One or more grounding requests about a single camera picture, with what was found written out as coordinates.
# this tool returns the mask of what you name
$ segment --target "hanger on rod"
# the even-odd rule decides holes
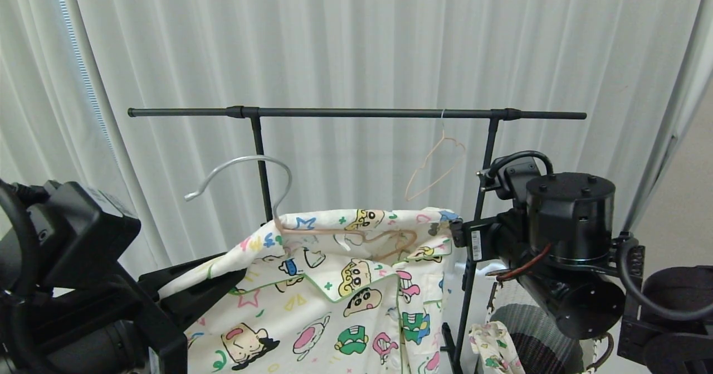
[[[410,178],[410,180],[408,181],[408,185],[406,186],[406,191],[403,193],[403,198],[405,198],[406,201],[411,201],[412,199],[417,198],[418,196],[420,196],[421,194],[423,194],[425,191],[427,191],[428,189],[430,189],[430,188],[432,188],[433,186],[435,186],[436,183],[440,182],[443,178],[445,178],[446,176],[448,176],[448,174],[451,173],[451,171],[453,171],[453,169],[455,169],[456,166],[458,166],[458,164],[460,164],[461,162],[463,162],[464,159],[466,159],[466,155],[467,155],[466,146],[463,145],[460,141],[456,140],[456,139],[453,138],[453,137],[446,137],[446,125],[445,125],[445,123],[443,123],[443,113],[445,113],[445,112],[446,112],[445,109],[443,109],[443,111],[441,112],[441,140],[438,140],[438,142],[436,143],[436,145],[434,145],[433,148],[431,148],[431,150],[428,151],[428,154],[427,154],[426,157],[423,159],[423,163],[421,164],[421,166],[418,167],[418,168],[416,168],[415,171],[413,171],[413,174],[411,175],[411,178]],[[446,140],[453,142],[453,144],[454,144],[456,147],[461,148],[461,149],[463,150],[463,154],[461,155],[460,158],[458,158],[458,159],[456,160],[456,162],[453,164],[453,166],[451,166],[451,168],[446,171],[446,173],[444,173],[443,175],[440,176],[440,178],[436,179],[436,181],[434,181],[434,182],[431,183],[430,185],[426,186],[426,187],[425,187],[424,189],[422,189],[421,191],[418,191],[418,193],[414,194],[413,196],[409,196],[409,195],[408,195],[408,189],[411,188],[411,185],[412,185],[412,183],[413,183],[413,179],[416,177],[416,174],[418,173],[418,171],[422,171],[423,169],[425,169],[426,164],[428,163],[428,160],[431,158],[431,156],[433,155],[433,153],[435,153],[436,150],[438,150],[438,147],[440,147],[440,146],[443,144],[443,142],[446,141]]]
[[[238,157],[234,158],[232,160],[226,161],[222,163],[221,165],[216,166],[211,173],[206,176],[205,179],[201,181],[201,183],[198,185],[198,189],[194,191],[193,193],[186,194],[183,196],[183,198],[186,201],[191,201],[193,199],[196,199],[198,196],[203,194],[204,191],[206,191],[206,188],[208,187],[208,184],[211,183],[213,178],[219,174],[220,171],[224,170],[225,168],[235,165],[236,163],[241,163],[241,162],[247,162],[247,161],[266,161],[266,162],[271,162],[274,164],[277,164],[285,170],[285,173],[287,173],[287,186],[285,186],[285,190],[280,194],[280,197],[277,198],[277,201],[272,204],[272,216],[274,217],[273,221],[275,222],[275,227],[277,227],[278,230],[280,230],[281,234],[295,234],[295,235],[304,235],[304,234],[310,234],[310,235],[356,235],[362,238],[364,242],[375,242],[376,240],[381,239],[382,237],[385,236],[393,236],[393,235],[398,235],[397,237],[397,247],[395,248],[394,251],[389,252],[385,255],[379,255],[377,257],[374,257],[374,260],[383,260],[386,257],[389,257],[390,255],[394,255],[398,252],[401,252],[403,249],[407,249],[411,245],[413,245],[416,241],[417,234],[413,230],[386,230],[380,235],[377,235],[377,237],[373,237],[372,239],[367,239],[367,235],[365,232],[361,230],[328,230],[328,229],[303,229],[303,230],[298,230],[298,229],[286,229],[285,227],[282,226],[282,221],[280,220],[280,215],[277,214],[277,207],[282,203],[282,201],[287,197],[287,194],[290,193],[290,189],[292,188],[292,170],[290,170],[290,167],[287,166],[285,163],[282,161],[278,160],[277,158],[272,158],[269,156],[243,156],[243,157]],[[409,235],[409,239],[407,242],[404,244],[401,242],[401,237],[402,235]]]

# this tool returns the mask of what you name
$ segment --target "laundry basket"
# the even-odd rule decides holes
[[[608,336],[587,341],[564,336],[516,280],[494,283],[487,309],[486,323],[506,326],[527,374],[593,374],[612,353],[613,339]],[[476,372],[486,370],[479,364]]]

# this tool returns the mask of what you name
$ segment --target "beige wall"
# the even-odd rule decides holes
[[[646,275],[680,265],[713,265],[713,85],[634,235]]]

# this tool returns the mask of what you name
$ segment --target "black clothing rack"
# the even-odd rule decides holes
[[[146,116],[227,116],[230,118],[249,119],[252,123],[252,133],[255,139],[255,152],[265,155],[265,147],[262,143],[262,128],[260,118],[284,117],[284,118],[446,118],[446,119],[488,119],[488,140],[486,142],[486,153],[483,158],[483,169],[489,168],[492,162],[492,149],[495,146],[497,126],[501,121],[519,119],[569,119],[583,120],[587,118],[584,112],[548,112],[548,111],[527,111],[514,108],[491,109],[491,110],[471,110],[471,109],[346,109],[346,108],[258,108],[251,106],[232,106],[228,108],[162,108],[162,109],[135,109],[129,108],[130,117]],[[265,219],[272,221],[272,202],[270,199],[270,185],[267,181],[267,168],[264,161],[258,161],[260,171],[260,186],[262,189],[262,201],[265,206]],[[476,201],[476,211],[474,220],[481,219],[485,192],[478,187],[478,198]],[[466,272],[463,275],[462,288],[465,293],[461,308],[461,319],[458,325],[458,338],[455,344],[453,335],[448,323],[443,323],[442,333],[446,346],[441,351],[448,352],[453,374],[463,374],[461,367],[461,349],[466,336],[466,325],[468,321],[468,311],[470,309],[471,295],[473,294],[473,282],[476,277],[476,263],[473,262],[473,244],[466,242],[468,250],[468,260],[466,262]]]

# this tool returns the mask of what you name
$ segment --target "red wire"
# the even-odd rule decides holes
[[[537,264],[537,262],[539,260],[542,260],[547,255],[547,253],[550,252],[550,249],[552,249],[552,244],[547,244],[545,246],[545,249],[543,249],[542,252],[540,252],[540,254],[537,254],[532,260],[529,260],[528,262],[526,262],[522,267],[515,268],[514,270],[512,270],[506,274],[496,276],[495,277],[496,280],[499,282],[505,282],[506,280],[515,279],[521,273],[532,268],[533,265]]]

